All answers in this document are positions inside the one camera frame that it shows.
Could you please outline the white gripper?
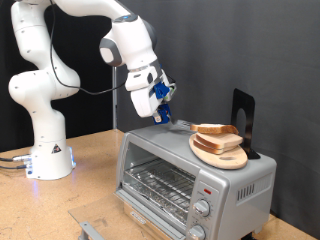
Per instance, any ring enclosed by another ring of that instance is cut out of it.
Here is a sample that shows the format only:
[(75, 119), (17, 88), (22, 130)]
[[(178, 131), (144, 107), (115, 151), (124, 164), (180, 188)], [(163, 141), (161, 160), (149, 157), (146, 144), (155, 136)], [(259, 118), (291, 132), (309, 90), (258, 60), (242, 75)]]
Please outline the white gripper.
[[(149, 117), (170, 93), (165, 72), (157, 72), (155, 68), (129, 72), (129, 92), (131, 100), (140, 117)], [(155, 124), (162, 123), (162, 117), (153, 115)]]

